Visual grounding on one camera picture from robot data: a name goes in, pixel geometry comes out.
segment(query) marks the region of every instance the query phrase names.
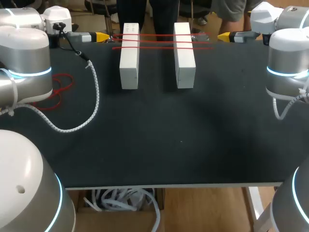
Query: white shoe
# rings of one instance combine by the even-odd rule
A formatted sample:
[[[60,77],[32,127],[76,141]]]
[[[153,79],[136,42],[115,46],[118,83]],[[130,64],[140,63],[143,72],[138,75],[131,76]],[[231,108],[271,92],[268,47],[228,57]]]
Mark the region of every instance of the white shoe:
[[[207,21],[205,20],[205,17],[198,18],[197,19],[197,24],[200,25],[200,26],[203,26],[203,25],[207,24]]]

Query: white foam block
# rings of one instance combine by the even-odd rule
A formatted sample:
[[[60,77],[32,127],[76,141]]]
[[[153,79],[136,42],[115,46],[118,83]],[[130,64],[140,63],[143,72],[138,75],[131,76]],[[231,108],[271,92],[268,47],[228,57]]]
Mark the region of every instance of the white foam block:
[[[125,40],[140,40],[138,23],[125,23],[122,47],[138,47],[140,42]],[[137,89],[139,82],[139,48],[122,48],[120,56],[120,78],[122,89]]]
[[[174,41],[191,42],[189,23],[175,23],[174,24]],[[176,81],[178,88],[193,88],[195,77],[195,59],[192,49],[179,49],[179,48],[192,48],[192,43],[174,43],[175,55],[175,69]]]

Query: gray shorts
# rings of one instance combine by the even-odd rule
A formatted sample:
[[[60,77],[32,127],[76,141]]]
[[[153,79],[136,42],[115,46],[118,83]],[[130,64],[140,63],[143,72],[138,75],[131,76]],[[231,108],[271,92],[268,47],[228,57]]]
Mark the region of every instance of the gray shorts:
[[[237,22],[245,12],[253,10],[262,0],[212,0],[211,9],[219,18]]]

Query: black table surface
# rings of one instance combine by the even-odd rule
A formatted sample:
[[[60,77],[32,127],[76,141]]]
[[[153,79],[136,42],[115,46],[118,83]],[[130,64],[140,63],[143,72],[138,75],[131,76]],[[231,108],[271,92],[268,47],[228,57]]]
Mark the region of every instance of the black table surface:
[[[76,45],[100,87],[98,113],[82,130],[55,132],[26,108],[1,116],[0,129],[29,138],[65,187],[281,182],[307,157],[309,107],[275,118],[261,42],[196,50],[193,89],[177,89],[173,50],[141,50],[139,88],[122,90],[116,45]],[[91,71],[60,49],[51,61],[53,74],[70,73],[75,83],[45,113],[59,128],[76,127],[94,109]]]

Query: red rope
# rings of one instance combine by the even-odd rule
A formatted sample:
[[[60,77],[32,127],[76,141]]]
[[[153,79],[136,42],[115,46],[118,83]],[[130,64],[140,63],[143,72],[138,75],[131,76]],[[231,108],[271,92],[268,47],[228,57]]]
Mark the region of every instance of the red rope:
[[[193,33],[193,34],[114,34],[114,36],[123,35],[142,35],[142,36],[174,36],[174,35],[208,35],[208,32]]]
[[[113,47],[112,50],[121,48],[142,48],[142,49],[174,49],[174,47]],[[210,50],[213,47],[177,47],[177,49]]]
[[[69,77],[71,79],[72,82],[68,86],[61,87],[61,81],[56,78],[56,77],[59,77],[59,76],[67,76],[67,77]],[[47,99],[51,99],[51,98],[54,98],[55,96],[59,96],[59,101],[58,101],[58,103],[56,105],[54,105],[52,107],[48,107],[48,108],[37,107],[37,102],[33,102],[32,105],[35,106],[39,110],[54,110],[58,106],[60,106],[60,104],[61,104],[61,94],[60,93],[62,91],[68,90],[73,85],[73,83],[74,83],[73,76],[70,75],[70,74],[67,74],[67,73],[54,74],[52,77],[53,77],[53,81],[56,81],[56,82],[59,83],[60,88],[59,89],[53,89],[52,95],[50,95]]]
[[[127,40],[127,39],[117,39],[117,38],[113,38],[113,40],[116,41],[134,41],[134,42],[142,42],[142,43],[164,43],[164,44],[170,44],[170,43],[190,43],[190,44],[210,44],[210,42],[207,41],[191,41],[191,42],[187,42],[187,41],[151,41],[151,40]]]

